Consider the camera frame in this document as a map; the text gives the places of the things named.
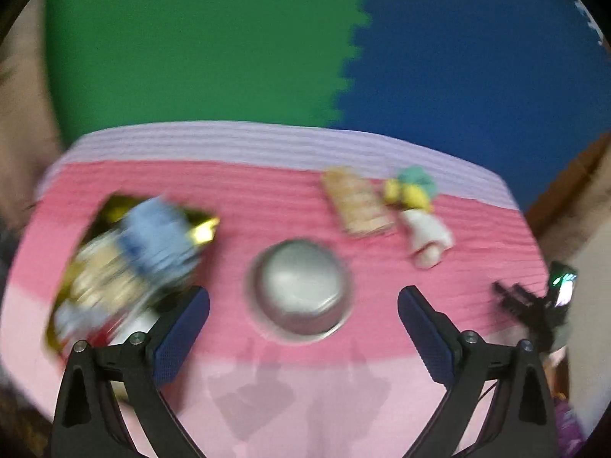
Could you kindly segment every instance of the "screw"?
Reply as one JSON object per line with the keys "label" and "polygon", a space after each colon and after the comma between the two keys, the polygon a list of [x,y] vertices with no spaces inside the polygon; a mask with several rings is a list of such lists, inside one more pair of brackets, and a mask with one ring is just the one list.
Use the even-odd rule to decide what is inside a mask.
{"label": "screw", "polygon": [[528,339],[522,339],[522,341],[520,341],[520,347],[524,351],[532,351],[534,349],[533,343],[530,342]]}
{"label": "screw", "polygon": [[85,351],[86,347],[87,347],[87,341],[76,341],[72,349],[76,351],[77,353],[80,353],[82,351]]}
{"label": "screw", "polygon": [[147,335],[144,332],[134,332],[131,336],[129,336],[129,342],[134,345],[142,344],[144,340],[147,338]]}
{"label": "screw", "polygon": [[477,335],[477,332],[474,330],[466,330],[462,333],[462,339],[464,339],[469,344],[475,344],[480,337]]}

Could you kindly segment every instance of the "pink table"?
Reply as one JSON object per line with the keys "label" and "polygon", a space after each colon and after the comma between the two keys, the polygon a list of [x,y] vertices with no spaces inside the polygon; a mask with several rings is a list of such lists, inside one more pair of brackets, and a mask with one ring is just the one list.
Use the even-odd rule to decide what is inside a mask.
{"label": "pink table", "polygon": [[[409,236],[360,240],[341,232],[320,171],[349,165],[384,179],[418,164],[435,178],[436,214],[456,247],[432,270],[408,259]],[[62,366],[43,345],[51,303],[83,231],[112,192],[165,194],[221,216],[199,282],[211,314],[167,397],[202,451],[216,457],[402,456],[441,400],[396,313],[415,284],[459,329],[515,342],[490,283],[520,281],[542,293],[539,250],[497,175],[431,149],[379,135],[248,123],[131,126],[83,137],[48,174],[11,270],[0,355],[16,382],[51,416]],[[356,304],[346,325],[314,344],[286,344],[251,318],[244,277],[255,256],[283,239],[325,244],[347,264]],[[472,442],[486,402],[467,430]],[[152,455],[130,410],[127,424]]]}

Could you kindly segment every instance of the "upside-down silver bowl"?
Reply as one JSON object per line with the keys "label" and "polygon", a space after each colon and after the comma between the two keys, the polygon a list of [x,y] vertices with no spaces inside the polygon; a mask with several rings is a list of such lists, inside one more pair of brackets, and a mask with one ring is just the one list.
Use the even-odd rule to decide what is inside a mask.
{"label": "upside-down silver bowl", "polygon": [[350,279],[328,249],[305,239],[283,241],[259,255],[248,295],[283,337],[313,341],[334,333],[351,307]]}

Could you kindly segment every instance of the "white object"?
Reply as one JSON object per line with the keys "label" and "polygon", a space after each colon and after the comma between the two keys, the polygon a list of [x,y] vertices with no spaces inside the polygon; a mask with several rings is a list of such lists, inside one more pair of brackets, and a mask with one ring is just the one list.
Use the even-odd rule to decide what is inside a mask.
{"label": "white object", "polygon": [[454,246],[451,230],[434,215],[420,209],[401,212],[401,218],[412,230],[412,251],[416,266],[430,269],[437,265],[443,252]]}

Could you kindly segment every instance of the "light blue object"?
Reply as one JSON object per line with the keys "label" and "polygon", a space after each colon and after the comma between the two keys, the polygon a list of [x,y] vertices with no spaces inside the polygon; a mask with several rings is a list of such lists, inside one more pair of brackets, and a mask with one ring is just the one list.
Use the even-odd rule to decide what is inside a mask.
{"label": "light blue object", "polygon": [[437,184],[433,178],[420,166],[413,165],[404,168],[399,173],[399,181],[403,184],[417,184],[427,193],[430,200],[437,198]]}
{"label": "light blue object", "polygon": [[184,215],[162,198],[132,208],[121,221],[118,242],[134,268],[156,287],[181,286],[197,266]]}

